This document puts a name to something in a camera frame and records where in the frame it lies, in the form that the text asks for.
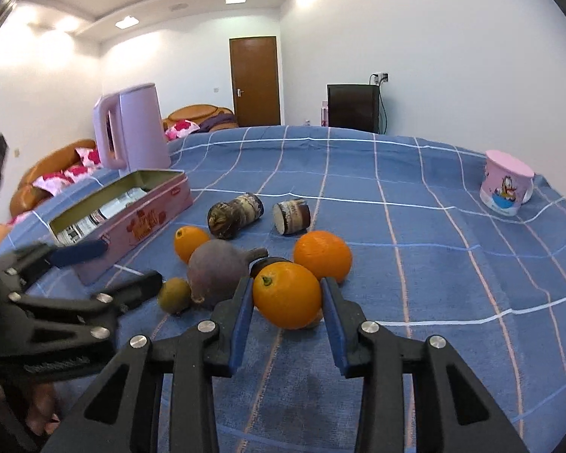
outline power cord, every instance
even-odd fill
[[[371,76],[369,77],[369,85],[372,84],[372,83],[371,83],[371,78],[373,78],[373,77],[376,77],[376,78],[377,78],[377,75],[376,75],[375,73],[372,73],[372,74],[371,74]],[[383,82],[380,81],[380,84],[379,84],[378,88],[379,88],[379,90],[380,90],[380,103],[381,103],[381,108],[382,108],[383,111],[384,111],[384,119],[386,120],[386,125],[385,125],[385,127],[384,127],[384,132],[383,132],[382,134],[386,134],[386,132],[388,131],[388,114],[386,113],[386,107],[384,106],[384,100],[383,100],[383,98],[381,97],[381,84],[382,84],[382,83],[383,83]]]

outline plaid tablecloth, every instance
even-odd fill
[[[533,453],[549,453],[566,433],[566,200],[543,177],[518,216],[505,218],[478,197],[483,155],[424,139],[274,126],[194,134],[170,143],[170,152],[172,169],[188,174],[195,204],[93,287],[83,287],[70,269],[53,270],[33,292],[83,298],[149,269],[184,277],[172,250],[175,230],[205,227],[210,206],[246,191],[260,196],[266,212],[234,243],[290,258],[297,237],[279,236],[270,213],[275,202],[303,197],[311,228],[350,245],[354,265],[342,290],[367,318],[403,336],[449,339]],[[0,250],[49,240],[48,221],[116,176],[99,171],[43,204]],[[122,318],[119,341],[138,333],[175,336],[207,316],[167,316],[151,301]],[[59,384],[65,406],[88,380]],[[166,380],[162,414],[168,391]],[[405,393],[411,452],[409,384]],[[323,324],[281,331],[255,314],[243,365],[234,378],[215,380],[214,397],[224,453],[354,448],[361,380],[340,376]]]

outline door frame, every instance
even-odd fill
[[[281,73],[279,72],[281,68],[281,54],[279,50],[279,37],[276,35],[247,35],[245,37],[232,37],[229,39],[229,62],[231,63],[231,87],[233,92],[233,108],[235,109],[235,113],[237,113],[237,87],[235,86],[235,68],[233,66],[233,61],[231,60],[231,45],[233,41],[240,41],[244,39],[274,39],[275,40],[275,55],[277,57],[277,66],[276,66],[276,73],[277,73],[277,94],[279,97],[279,120],[282,124],[285,123],[285,114],[283,111],[283,96],[281,93],[282,84],[281,84]]]

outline brown leather sofa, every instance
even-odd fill
[[[218,114],[233,114],[233,111],[227,109],[226,107],[217,107],[216,105],[188,105],[187,107],[179,108],[178,110],[172,112],[168,117],[163,119],[163,130],[165,131],[166,129],[176,124],[178,121],[184,119],[191,120],[192,122],[200,126],[204,120],[217,116]],[[236,127],[239,127],[236,122],[225,122],[213,127],[212,129],[210,129],[210,132],[219,131],[220,129],[232,129]]]
[[[21,178],[18,188],[11,199],[11,215],[15,217],[26,211],[33,210],[46,199],[52,197],[50,193],[32,185],[35,179],[44,174],[67,170],[70,166],[78,163],[80,157],[75,151],[76,148],[96,147],[97,144],[93,139],[80,139],[64,148],[53,151],[50,155],[44,157],[32,166]]]

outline kettle handle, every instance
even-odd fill
[[[116,135],[121,134],[121,124],[114,123],[121,121],[121,115],[117,113],[119,107],[119,94],[101,97],[94,108],[95,135],[97,137],[98,156],[101,163],[112,170],[123,170],[127,166],[125,159],[117,158],[116,153],[109,147],[109,137],[107,136],[107,114],[111,111],[111,135],[113,144],[119,143]]]

